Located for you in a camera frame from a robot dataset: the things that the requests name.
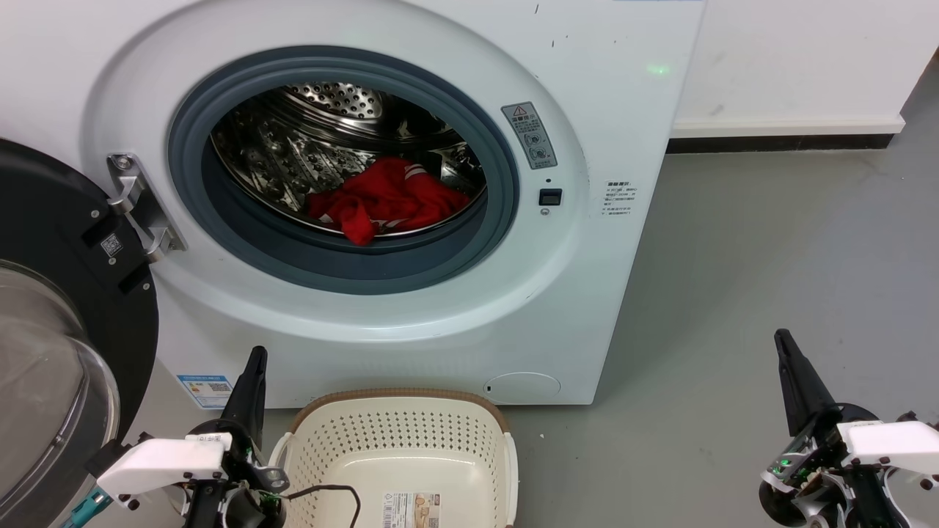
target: warning label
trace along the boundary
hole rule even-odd
[[[440,528],[440,494],[385,493],[381,528]]]
[[[225,376],[177,376],[186,392],[203,409],[224,409],[232,394]]]
[[[545,125],[535,112],[533,104],[509,104],[502,107],[502,113],[516,131],[518,142],[522,144],[525,157],[528,158],[529,167],[544,169],[557,166],[558,160],[554,157],[551,140],[548,139]]]
[[[600,206],[601,216],[624,216],[632,214],[639,189],[628,180],[607,180],[603,189],[603,201]]]

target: sticker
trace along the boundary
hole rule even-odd
[[[631,181],[608,179],[603,189],[603,202],[600,216],[624,216],[632,214],[636,207],[636,193],[639,189]]]
[[[203,409],[224,409],[232,386],[225,376],[177,376],[182,386]]]
[[[516,131],[519,143],[525,150],[529,167],[532,169],[545,169],[557,166],[558,160],[554,157],[554,148],[547,137],[545,126],[530,102],[520,102],[502,107],[502,113],[509,120],[509,124]]]
[[[440,528],[440,494],[385,493],[381,528]]]
[[[232,433],[188,434],[186,435],[186,440],[192,440],[196,442],[218,442],[221,445],[224,445],[225,451],[228,451],[232,448]]]
[[[108,235],[108,238],[101,241],[101,249],[103,249],[104,253],[108,254],[108,256],[115,256],[117,252],[124,249],[124,244],[120,243],[115,233],[111,233]]]

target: gray floor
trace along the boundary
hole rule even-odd
[[[903,115],[886,151],[665,160],[595,403],[506,410],[517,527],[774,526],[779,327],[839,401],[939,419],[939,65]],[[170,406],[197,421],[160,369],[134,429],[184,432]],[[268,413],[268,450],[292,416]],[[900,496],[939,526],[934,497]]]

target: black cable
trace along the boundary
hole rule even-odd
[[[352,516],[352,524],[349,524],[349,528],[355,528],[355,522],[356,520],[359,520],[359,511],[362,509],[362,501],[359,499],[359,493],[357,493],[355,488],[352,488],[351,486],[344,486],[342,484],[321,484],[319,486],[311,486],[307,489],[301,489],[296,493],[290,493],[289,495],[284,495],[283,497],[288,501],[292,501],[294,499],[299,499],[304,495],[309,495],[314,491],[320,491],[321,489],[352,492],[352,496],[355,497],[355,515]]]

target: red clothing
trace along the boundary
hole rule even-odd
[[[436,224],[466,207],[470,198],[401,158],[379,158],[342,187],[307,196],[307,214],[338,224],[346,237],[366,245],[380,226],[408,231]]]

